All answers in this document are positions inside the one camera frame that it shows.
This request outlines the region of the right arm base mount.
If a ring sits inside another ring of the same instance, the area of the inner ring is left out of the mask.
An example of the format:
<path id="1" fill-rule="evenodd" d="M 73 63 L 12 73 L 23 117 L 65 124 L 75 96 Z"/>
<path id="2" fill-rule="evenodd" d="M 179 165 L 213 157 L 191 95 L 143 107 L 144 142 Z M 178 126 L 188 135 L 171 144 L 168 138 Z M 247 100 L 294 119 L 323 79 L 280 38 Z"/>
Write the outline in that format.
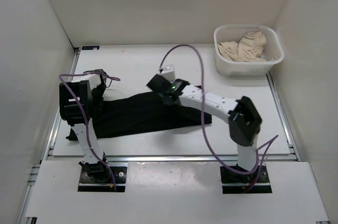
<path id="1" fill-rule="evenodd" d="M 269 174 L 265 165 L 250 175 L 235 174 L 224 166 L 220 167 L 223 194 L 265 194 L 272 193 Z"/>

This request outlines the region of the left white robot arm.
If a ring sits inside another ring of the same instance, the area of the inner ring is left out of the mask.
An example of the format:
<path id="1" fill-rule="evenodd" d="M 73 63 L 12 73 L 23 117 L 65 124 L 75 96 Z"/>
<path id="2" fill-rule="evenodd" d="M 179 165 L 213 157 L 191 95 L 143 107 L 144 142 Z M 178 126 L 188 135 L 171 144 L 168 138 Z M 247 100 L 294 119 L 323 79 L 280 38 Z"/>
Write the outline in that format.
<path id="1" fill-rule="evenodd" d="M 84 160 L 81 167 L 87 175 L 99 183 L 111 182 L 111 169 L 104 151 L 98 144 L 92 118 L 103 108 L 103 93 L 109 76 L 103 69 L 74 74 L 72 81 L 64 81 L 70 74 L 59 79 L 60 116 L 71 127 L 71 135 L 78 140 Z"/>

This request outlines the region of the black trousers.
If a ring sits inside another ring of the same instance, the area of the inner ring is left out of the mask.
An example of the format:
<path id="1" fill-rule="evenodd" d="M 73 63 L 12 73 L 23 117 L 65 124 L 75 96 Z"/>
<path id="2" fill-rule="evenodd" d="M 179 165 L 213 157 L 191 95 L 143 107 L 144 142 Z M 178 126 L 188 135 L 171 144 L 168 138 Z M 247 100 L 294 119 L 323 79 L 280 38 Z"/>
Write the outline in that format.
<path id="1" fill-rule="evenodd" d="M 102 112 L 92 118 L 97 138 L 157 132 L 201 125 L 201 112 L 195 108 L 165 105 L 154 92 L 105 101 Z"/>

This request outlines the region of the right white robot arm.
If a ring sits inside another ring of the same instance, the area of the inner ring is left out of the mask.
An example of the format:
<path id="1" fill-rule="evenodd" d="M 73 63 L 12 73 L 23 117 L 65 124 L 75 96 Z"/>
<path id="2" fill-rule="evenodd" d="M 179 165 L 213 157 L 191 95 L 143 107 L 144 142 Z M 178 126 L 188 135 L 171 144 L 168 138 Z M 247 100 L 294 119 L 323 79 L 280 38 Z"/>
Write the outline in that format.
<path id="1" fill-rule="evenodd" d="M 205 92 L 182 79 L 170 82 L 156 74 L 146 85 L 159 95 L 166 105 L 179 105 L 197 109 L 201 112 L 201 128 L 205 143 L 213 157 L 227 170 L 248 182 L 256 176 L 259 166 L 257 136 L 262 118 L 250 98 L 229 99 Z M 231 168 L 222 161 L 212 149 L 205 131 L 204 113 L 219 118 L 229 125 L 230 138 L 236 143 L 238 151 L 237 168 Z"/>

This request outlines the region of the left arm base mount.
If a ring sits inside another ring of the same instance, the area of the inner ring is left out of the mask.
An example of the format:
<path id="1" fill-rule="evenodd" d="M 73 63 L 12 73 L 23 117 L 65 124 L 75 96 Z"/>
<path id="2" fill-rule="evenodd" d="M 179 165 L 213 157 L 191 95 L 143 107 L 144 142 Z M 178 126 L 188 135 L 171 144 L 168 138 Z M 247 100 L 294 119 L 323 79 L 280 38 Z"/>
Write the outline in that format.
<path id="1" fill-rule="evenodd" d="M 86 169 L 81 164 L 79 176 L 78 192 L 125 192 L 127 180 L 127 164 L 117 164 L 110 166 L 115 179 L 115 183 L 110 172 L 102 164 L 97 164 L 95 169 Z"/>

